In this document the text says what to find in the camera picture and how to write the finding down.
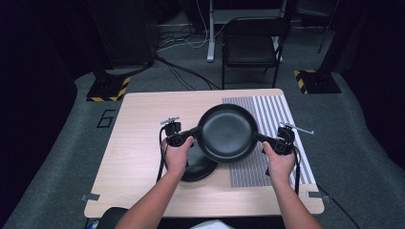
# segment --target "chair seat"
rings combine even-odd
[[[335,0],[299,0],[296,13],[314,17],[331,17]]]
[[[271,68],[277,58],[271,37],[229,36],[225,65],[241,68]]]

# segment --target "person's left hand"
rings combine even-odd
[[[163,151],[166,151],[165,161],[167,163],[167,173],[182,177],[187,163],[188,149],[192,144],[192,136],[188,137],[180,147],[167,145],[166,138],[162,141]]]

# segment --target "striped mat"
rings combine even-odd
[[[239,105],[247,109],[256,119],[259,133],[270,137],[277,136],[280,122],[294,124],[286,98],[283,95],[226,97],[223,103]],[[300,136],[295,129],[294,145],[301,152],[301,184],[315,183]],[[265,172],[268,165],[267,156],[262,154],[262,143],[258,142],[252,154],[247,158],[229,164],[230,183],[232,188],[270,186]],[[295,168],[289,182],[295,183]]]

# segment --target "hand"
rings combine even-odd
[[[162,142],[163,151],[166,151],[165,161],[167,173],[182,177],[187,163],[188,149],[193,144],[193,137],[188,137],[180,147],[173,147],[167,144],[166,138]]]
[[[270,173],[271,184],[289,185],[289,175],[295,164],[294,154],[277,155],[266,141],[263,143],[263,148],[268,156],[268,172]]]

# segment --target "forearm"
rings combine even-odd
[[[157,228],[181,176],[165,174],[159,182],[122,217],[116,228]]]
[[[288,183],[273,185],[287,229],[322,228]]]

